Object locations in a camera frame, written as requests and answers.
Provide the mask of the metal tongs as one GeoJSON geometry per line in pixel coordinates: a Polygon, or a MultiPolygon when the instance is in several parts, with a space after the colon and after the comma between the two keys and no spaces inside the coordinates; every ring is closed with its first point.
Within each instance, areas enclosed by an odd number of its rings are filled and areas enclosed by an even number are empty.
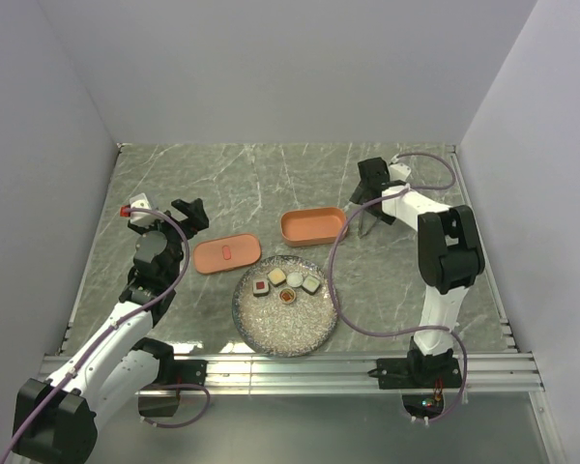
{"type": "Polygon", "coordinates": [[[374,227],[381,221],[382,208],[380,204],[369,207],[361,205],[358,209],[358,237],[365,238],[374,227]]]}

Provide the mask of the orange lunch box base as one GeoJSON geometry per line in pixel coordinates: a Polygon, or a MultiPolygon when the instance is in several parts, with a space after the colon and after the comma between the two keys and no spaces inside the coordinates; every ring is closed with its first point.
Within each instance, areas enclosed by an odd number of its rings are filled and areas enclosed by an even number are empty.
{"type": "Polygon", "coordinates": [[[290,247],[332,244],[339,233],[346,232],[345,213],[337,207],[289,211],[280,219],[281,236],[290,247]]]}

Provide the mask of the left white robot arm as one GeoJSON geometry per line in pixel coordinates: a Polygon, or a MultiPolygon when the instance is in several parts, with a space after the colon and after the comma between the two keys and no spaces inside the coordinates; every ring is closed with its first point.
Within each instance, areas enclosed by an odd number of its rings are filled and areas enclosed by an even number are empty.
{"type": "Polygon", "coordinates": [[[205,392],[206,364],[176,360],[148,336],[170,307],[189,265],[189,239],[209,226],[201,199],[176,199],[177,220],[145,194],[120,214],[138,235],[128,282],[92,337],[44,380],[18,391],[7,449],[38,463],[84,463],[111,417],[140,391],[205,392]]]}

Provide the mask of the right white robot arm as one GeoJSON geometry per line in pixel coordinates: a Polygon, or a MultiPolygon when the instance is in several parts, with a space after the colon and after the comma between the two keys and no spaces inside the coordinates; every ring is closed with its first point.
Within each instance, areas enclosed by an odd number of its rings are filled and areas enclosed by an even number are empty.
{"type": "Polygon", "coordinates": [[[458,314],[485,268],[473,210],[432,200],[408,184],[410,167],[381,158],[358,163],[350,201],[375,218],[400,221],[417,233],[420,276],[426,285],[420,329],[413,333],[403,373],[425,387],[458,371],[453,358],[458,314]]]}

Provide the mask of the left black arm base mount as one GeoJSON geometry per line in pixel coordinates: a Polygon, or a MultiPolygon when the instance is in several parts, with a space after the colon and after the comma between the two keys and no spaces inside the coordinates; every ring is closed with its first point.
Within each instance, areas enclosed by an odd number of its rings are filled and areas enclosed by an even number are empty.
{"type": "Polygon", "coordinates": [[[202,359],[175,360],[170,379],[175,384],[204,386],[208,362],[202,359]]]}

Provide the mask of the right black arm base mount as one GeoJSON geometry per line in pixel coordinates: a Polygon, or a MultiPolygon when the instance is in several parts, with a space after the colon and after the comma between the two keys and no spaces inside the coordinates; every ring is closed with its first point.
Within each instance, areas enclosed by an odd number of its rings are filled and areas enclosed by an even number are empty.
{"type": "Polygon", "coordinates": [[[382,358],[367,375],[376,379],[380,390],[419,390],[437,386],[460,388],[462,375],[458,361],[427,361],[421,359],[382,358]]]}

